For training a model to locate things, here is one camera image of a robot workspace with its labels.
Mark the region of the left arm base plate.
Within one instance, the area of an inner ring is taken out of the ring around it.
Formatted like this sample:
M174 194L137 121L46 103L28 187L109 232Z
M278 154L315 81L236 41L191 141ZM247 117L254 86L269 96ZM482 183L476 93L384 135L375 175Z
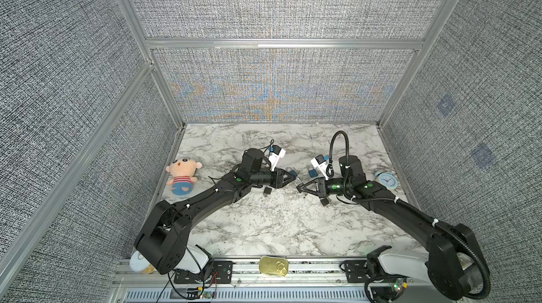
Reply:
M210 280L213 278L213 282L218 284L230 284L232 268L233 262L231 261L211 260L202 268L203 275L200 275L198 269L196 269L196 273L188 270L175 270L173 282L174 284L202 284L202 278L204 278L206 284L210 284Z

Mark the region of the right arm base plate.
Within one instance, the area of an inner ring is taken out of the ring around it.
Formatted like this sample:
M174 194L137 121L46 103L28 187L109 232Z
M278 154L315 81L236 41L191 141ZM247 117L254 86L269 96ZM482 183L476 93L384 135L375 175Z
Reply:
M374 278L376 282L391 282L399 278L398 275L385 273L378 262L365 259L344 261L340 264L340 269L345 273L348 283L367 283Z

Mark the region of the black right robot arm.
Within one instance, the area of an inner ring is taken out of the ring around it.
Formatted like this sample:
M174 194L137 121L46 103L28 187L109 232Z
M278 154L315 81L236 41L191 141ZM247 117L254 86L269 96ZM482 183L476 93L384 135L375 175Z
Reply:
M427 252L425 256L395 253L388 245L370 252L361 268L364 290L377 281L415 278L427 283L450 300L463 297L482 300L491 291L491 272L474 232L463 224L440 221L394 195L378 180L369 180L356 156L340 158L341 176L335 177L331 160L316 156L313 167L322 177L299 183L299 192L318 197L344 197L347 204L360 205L378 214L413 237Z

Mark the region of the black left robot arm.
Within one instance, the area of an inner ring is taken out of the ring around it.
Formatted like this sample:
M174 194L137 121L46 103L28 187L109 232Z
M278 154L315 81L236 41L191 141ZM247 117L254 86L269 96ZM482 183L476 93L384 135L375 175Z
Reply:
M189 247L192 228L220 208L238 202L254 187L280 189L294 180L290 172L273 166L263 151L248 149L241 163L206 191L173 204L166 200L155 204L135 238L135 250L161 275L178 269L206 279L213 257L201 247Z

